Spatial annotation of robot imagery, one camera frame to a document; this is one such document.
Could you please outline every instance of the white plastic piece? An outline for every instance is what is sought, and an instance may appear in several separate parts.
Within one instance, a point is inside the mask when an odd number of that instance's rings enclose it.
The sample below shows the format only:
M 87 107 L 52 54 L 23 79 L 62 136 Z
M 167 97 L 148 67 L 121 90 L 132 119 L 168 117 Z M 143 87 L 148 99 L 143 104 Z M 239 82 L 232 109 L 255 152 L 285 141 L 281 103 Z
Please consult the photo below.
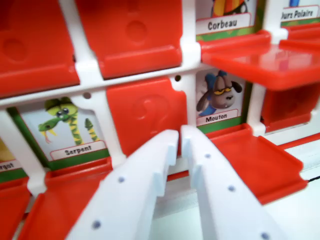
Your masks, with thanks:
M 181 79 L 179 81 L 175 80 L 176 76 L 171 76 L 171 85 L 176 91 L 184 91 L 186 96 L 187 124 L 196 126 L 196 74 L 184 74 L 180 76 Z
M 101 89 L 86 94 L 77 94 L 71 96 L 71 101 L 82 109 L 94 111 L 98 120 L 103 139 L 112 157 L 112 168 L 116 168 L 126 160 L 126 155 L 122 152 L 118 139 L 116 127 L 109 109 L 106 90 Z
M 165 130 L 136 150 L 100 185 L 69 232 L 68 240 L 146 240 L 157 196 L 165 194 L 179 134 Z
M 246 122 L 252 128 L 252 134 L 255 137 L 263 136 L 266 133 L 266 126 L 260 121 L 265 94 L 266 88 L 264 86 L 253 84 Z
M 320 133 L 320 98 L 315 109 L 311 111 L 311 119 L 308 123 L 270 132 L 263 137 L 275 145 L 281 145 L 318 133 Z
M 73 93 L 96 91 L 111 85 L 160 76 L 183 75 L 186 72 L 189 73 L 192 70 L 198 69 L 202 65 L 201 47 L 200 44 L 196 42 L 195 0 L 182 1 L 183 34 L 180 39 L 182 52 L 181 66 L 108 80 L 103 80 L 101 76 L 97 59 L 90 49 L 84 34 L 74 0 L 59 0 L 59 3 L 75 50 L 75 68 L 80 78 L 80 85 L 1 99 L 0 106 L 14 107 L 19 104 L 29 104 L 65 95 L 69 96 Z
M 267 0 L 264 8 L 262 29 L 271 34 L 271 43 L 279 44 L 281 40 L 288 39 L 288 30 L 281 27 L 283 9 L 288 0 Z
M 196 127 L 181 127 L 182 157 L 196 188 L 204 240 L 286 237 L 217 147 Z
M 196 41 L 196 0 L 182 0 L 182 66 L 192 69 L 201 62 L 201 46 Z
M 94 59 L 95 56 L 89 47 L 75 1 L 59 0 L 59 4 L 71 38 L 76 62 Z
M 47 190 L 45 169 L 5 109 L 0 110 L 0 119 L 0 138 L 29 176 L 27 188 L 34 197 L 37 197 Z

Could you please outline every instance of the red plastic tray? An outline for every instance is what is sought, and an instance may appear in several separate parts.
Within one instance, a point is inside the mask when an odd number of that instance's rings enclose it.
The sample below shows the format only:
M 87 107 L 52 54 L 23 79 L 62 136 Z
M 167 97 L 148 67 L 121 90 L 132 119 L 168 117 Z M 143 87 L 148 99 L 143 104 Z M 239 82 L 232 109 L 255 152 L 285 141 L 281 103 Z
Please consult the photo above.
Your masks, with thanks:
M 320 82 L 283 91 L 267 90 L 261 111 L 266 133 L 307 123 L 320 96 Z
M 287 41 L 271 44 L 267 31 L 200 44 L 203 63 L 271 90 L 320 81 L 320 51 L 311 52 Z
M 287 46 L 301 48 L 304 51 L 320 51 L 320 23 L 288 26 Z
M 207 134 L 262 204 L 301 190 L 308 181 L 299 172 L 303 163 L 264 137 L 255 137 L 247 124 Z
M 181 0 L 75 2 L 104 78 L 181 64 Z
M 18 239 L 65 239 L 100 181 L 111 170 L 109 157 L 48 172 L 47 191 L 37 197 Z
M 79 84 L 57 0 L 0 1 L 0 98 Z
M 30 200 L 27 189 L 28 178 L 0 184 L 0 226 L 3 240 L 10 240 L 23 219 Z

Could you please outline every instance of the snake illustration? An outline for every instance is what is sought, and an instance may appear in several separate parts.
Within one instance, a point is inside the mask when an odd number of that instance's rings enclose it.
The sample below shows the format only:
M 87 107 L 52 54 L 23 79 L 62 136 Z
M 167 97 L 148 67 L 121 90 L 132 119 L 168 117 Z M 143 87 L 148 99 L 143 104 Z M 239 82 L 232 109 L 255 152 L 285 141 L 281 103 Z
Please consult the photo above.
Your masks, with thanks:
M 63 123 L 69 124 L 73 140 L 76 145 L 84 144 L 80 132 L 78 130 L 78 107 L 75 106 L 69 97 L 62 97 L 61 99 L 50 99 L 44 103 L 45 110 L 54 118 L 38 125 L 38 130 L 41 132 L 45 141 L 49 144 L 51 141 L 48 139 L 47 132 L 56 136 L 53 128 L 62 121 Z M 88 130 L 91 139 L 96 142 L 100 139 L 98 138 L 92 122 L 86 118 L 84 121 L 84 127 Z

